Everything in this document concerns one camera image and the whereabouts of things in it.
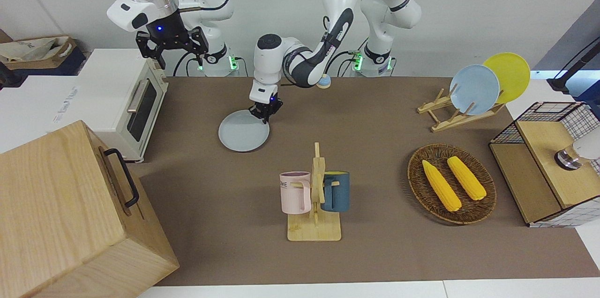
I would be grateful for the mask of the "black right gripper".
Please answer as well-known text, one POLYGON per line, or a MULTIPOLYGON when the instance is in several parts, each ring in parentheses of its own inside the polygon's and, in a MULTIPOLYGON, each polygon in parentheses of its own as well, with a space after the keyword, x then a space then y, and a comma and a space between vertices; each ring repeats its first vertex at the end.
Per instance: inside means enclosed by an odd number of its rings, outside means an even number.
POLYGON ((204 29, 201 26, 186 29, 179 10, 170 16, 148 23, 146 29, 148 32, 137 31, 137 46, 143 58, 152 59, 162 70, 165 69, 163 50, 176 50, 186 45, 186 56, 193 55, 193 59, 199 65, 202 65, 209 51, 204 29), (156 44, 154 48, 148 46, 150 40, 156 44))

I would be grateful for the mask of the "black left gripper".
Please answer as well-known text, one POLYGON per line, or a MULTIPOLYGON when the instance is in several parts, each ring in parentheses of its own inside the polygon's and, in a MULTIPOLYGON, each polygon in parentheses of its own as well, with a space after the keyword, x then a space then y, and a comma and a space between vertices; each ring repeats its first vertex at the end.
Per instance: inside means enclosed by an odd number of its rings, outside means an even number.
POLYGON ((255 118, 262 119, 262 123, 268 124, 270 114, 276 114, 283 104, 278 93, 275 93, 269 97, 268 103, 255 102, 253 106, 249 107, 249 112, 255 118))

